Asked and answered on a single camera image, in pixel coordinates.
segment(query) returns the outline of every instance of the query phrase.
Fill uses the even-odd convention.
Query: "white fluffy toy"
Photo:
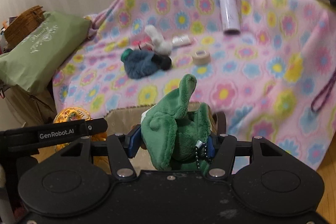
[[[163,38],[162,33],[158,32],[153,25],[145,27],[145,33],[151,38],[153,51],[160,55],[170,55],[173,49],[172,42],[168,42]]]

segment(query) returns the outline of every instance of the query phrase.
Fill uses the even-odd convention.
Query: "pink floral blanket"
[[[219,0],[115,0],[92,15],[92,38],[53,78],[58,111],[83,107],[93,118],[115,108],[152,104],[196,76],[193,101],[226,113],[228,133],[260,135],[316,169],[336,129],[336,90],[324,107],[311,103],[336,67],[336,14],[317,0],[237,0],[239,36],[222,33]],[[189,34],[196,42],[175,49],[173,68],[131,80],[120,55],[153,24],[166,39]],[[195,66],[191,53],[206,49],[211,62]],[[316,103],[316,108],[324,97]],[[239,166],[245,158],[236,159]]]

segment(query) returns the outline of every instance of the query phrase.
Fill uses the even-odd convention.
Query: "masking tape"
[[[210,53],[204,50],[194,52],[192,58],[195,65],[206,65],[211,61]]]

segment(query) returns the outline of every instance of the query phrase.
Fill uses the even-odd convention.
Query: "green plush toy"
[[[195,145],[207,143],[210,135],[208,105],[189,111],[189,99],[196,87],[193,75],[185,75],[178,89],[172,90],[147,111],[141,123],[142,138],[157,170],[197,170]],[[209,164],[200,160],[205,172]]]

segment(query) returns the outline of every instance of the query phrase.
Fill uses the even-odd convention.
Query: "green bag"
[[[42,92],[57,68],[86,39],[91,21],[59,12],[45,20],[11,52],[0,55],[0,79],[31,94]]]

